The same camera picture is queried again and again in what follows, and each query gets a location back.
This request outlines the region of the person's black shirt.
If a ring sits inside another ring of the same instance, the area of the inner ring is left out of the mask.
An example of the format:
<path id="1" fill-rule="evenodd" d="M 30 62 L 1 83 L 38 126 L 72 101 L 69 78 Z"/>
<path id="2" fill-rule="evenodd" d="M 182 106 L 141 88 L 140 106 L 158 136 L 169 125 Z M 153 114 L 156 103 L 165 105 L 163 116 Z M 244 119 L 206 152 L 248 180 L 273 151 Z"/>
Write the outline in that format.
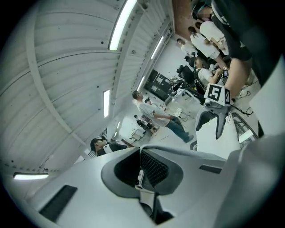
<path id="1" fill-rule="evenodd" d="M 263 86 L 285 63 L 285 0 L 212 0 L 212 9 L 251 53 Z"/>

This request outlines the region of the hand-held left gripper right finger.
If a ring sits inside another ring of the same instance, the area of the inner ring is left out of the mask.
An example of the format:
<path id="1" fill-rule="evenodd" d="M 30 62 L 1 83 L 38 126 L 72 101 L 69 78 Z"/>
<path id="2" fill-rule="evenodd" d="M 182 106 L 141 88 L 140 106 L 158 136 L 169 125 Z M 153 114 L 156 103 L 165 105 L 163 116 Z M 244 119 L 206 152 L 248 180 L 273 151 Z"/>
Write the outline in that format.
<path id="1" fill-rule="evenodd" d="M 183 180 L 183 170 L 178 164 L 149 149 L 141 150 L 140 164 L 154 191 L 159 195 L 172 194 Z"/>

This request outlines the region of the white pillow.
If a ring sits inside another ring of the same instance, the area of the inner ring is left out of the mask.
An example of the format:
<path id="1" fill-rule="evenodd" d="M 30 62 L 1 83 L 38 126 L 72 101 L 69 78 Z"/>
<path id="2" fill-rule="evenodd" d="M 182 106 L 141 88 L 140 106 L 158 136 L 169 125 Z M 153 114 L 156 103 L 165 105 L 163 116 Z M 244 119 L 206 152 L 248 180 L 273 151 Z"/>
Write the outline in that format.
<path id="1" fill-rule="evenodd" d="M 216 139 L 217 118 L 205 123 L 196 132 L 197 150 L 227 159 L 231 152 L 240 150 L 238 134 L 233 119 L 226 120 L 220 138 Z"/>

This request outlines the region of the white paper card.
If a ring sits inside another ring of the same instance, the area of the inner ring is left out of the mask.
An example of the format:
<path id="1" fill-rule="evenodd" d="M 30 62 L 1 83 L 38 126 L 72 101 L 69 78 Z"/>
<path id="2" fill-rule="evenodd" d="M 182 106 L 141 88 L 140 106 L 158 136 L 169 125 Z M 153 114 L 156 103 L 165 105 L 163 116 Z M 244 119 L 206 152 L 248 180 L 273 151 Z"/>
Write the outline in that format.
<path id="1" fill-rule="evenodd" d="M 246 132 L 244 132 L 242 135 L 239 136 L 239 143 L 242 143 L 244 141 L 246 141 L 248 138 L 253 136 L 253 132 L 248 130 Z"/>

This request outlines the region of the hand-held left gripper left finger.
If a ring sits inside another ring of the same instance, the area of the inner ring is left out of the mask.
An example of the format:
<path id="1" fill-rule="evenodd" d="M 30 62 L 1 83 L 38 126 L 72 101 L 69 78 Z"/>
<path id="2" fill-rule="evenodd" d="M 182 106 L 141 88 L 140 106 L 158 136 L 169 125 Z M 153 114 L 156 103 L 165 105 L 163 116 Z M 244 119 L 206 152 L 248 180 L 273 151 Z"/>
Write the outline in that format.
<path id="1" fill-rule="evenodd" d="M 135 188 L 140 172 L 140 152 L 138 147 L 127 151 L 116 151 L 118 155 L 108 161 L 102 168 L 101 179 L 104 185 L 116 196 L 122 198 L 139 198 L 139 190 Z"/>

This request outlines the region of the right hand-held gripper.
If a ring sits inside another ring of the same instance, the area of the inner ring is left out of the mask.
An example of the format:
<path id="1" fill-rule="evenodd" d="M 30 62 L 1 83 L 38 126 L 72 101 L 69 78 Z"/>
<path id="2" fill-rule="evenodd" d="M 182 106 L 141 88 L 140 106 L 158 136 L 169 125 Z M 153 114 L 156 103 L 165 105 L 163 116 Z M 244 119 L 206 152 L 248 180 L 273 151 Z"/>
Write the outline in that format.
<path id="1" fill-rule="evenodd" d="M 199 131 L 205 123 L 216 118 L 216 139 L 219 139 L 231 106 L 230 91 L 223 85 L 209 83 L 204 98 L 203 107 L 196 116 L 195 130 Z"/>

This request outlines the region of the person's right forearm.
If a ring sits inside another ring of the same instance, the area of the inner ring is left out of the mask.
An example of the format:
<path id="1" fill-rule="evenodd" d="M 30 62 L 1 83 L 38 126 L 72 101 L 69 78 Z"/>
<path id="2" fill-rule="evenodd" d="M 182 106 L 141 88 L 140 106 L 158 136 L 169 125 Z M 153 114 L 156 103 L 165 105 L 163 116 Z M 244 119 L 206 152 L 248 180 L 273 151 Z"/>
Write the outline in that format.
<path id="1" fill-rule="evenodd" d="M 240 92 L 245 85 L 251 71 L 252 59 L 242 61 L 233 58 L 229 67 L 229 76 L 225 88 L 230 91 L 231 99 Z"/>

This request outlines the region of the black double door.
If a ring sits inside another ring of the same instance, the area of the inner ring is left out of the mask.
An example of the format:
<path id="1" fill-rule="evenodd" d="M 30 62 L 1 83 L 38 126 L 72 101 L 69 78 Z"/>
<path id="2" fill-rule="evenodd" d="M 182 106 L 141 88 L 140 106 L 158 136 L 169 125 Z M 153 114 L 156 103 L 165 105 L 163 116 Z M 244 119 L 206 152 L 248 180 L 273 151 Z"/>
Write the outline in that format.
<path id="1" fill-rule="evenodd" d="M 170 80 L 155 70 L 150 73 L 144 88 L 163 102 L 168 99 L 171 93 Z"/>

